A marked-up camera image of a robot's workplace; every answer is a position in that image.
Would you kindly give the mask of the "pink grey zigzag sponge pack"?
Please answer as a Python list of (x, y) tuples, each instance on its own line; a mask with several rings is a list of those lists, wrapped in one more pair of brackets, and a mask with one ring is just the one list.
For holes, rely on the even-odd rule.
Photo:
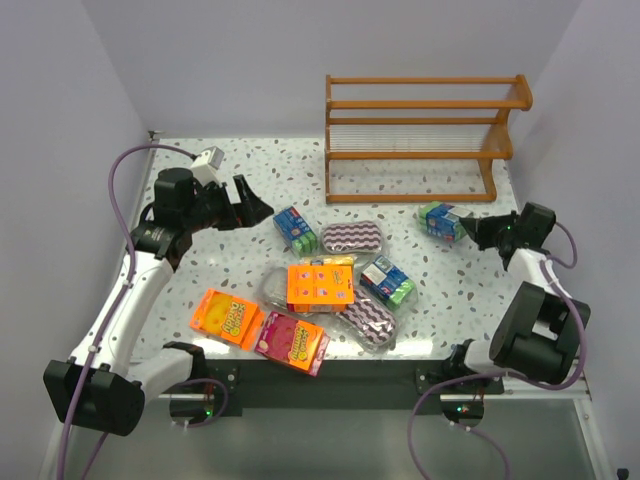
[(322, 230), (320, 241), (330, 254), (378, 253), (383, 247), (383, 234), (373, 221), (334, 223)]

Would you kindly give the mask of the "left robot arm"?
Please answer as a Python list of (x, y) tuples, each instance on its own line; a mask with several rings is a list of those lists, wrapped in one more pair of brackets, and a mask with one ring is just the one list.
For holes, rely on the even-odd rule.
[(158, 174), (153, 201), (129, 233), (123, 278), (69, 358), (52, 360), (45, 369), (44, 384), (60, 421), (127, 436), (149, 401), (175, 385), (209, 376), (203, 349), (184, 342), (166, 343), (137, 366), (130, 362), (142, 327), (194, 234), (209, 228), (251, 228), (273, 215), (243, 176), (233, 180), (236, 203), (225, 184), (200, 181), (190, 169), (168, 168)]

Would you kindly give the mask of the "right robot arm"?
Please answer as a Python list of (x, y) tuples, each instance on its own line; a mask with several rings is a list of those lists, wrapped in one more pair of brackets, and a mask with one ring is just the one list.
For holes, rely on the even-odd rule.
[(586, 362), (586, 325), (591, 309), (561, 285), (553, 267), (572, 269), (544, 248), (558, 227), (554, 211), (527, 203), (520, 212), (460, 220), (469, 238), (483, 251), (494, 249), (504, 270), (520, 285), (490, 340), (468, 339), (452, 348), (442, 363), (449, 383), (512, 377), (546, 390), (565, 389), (580, 379)]

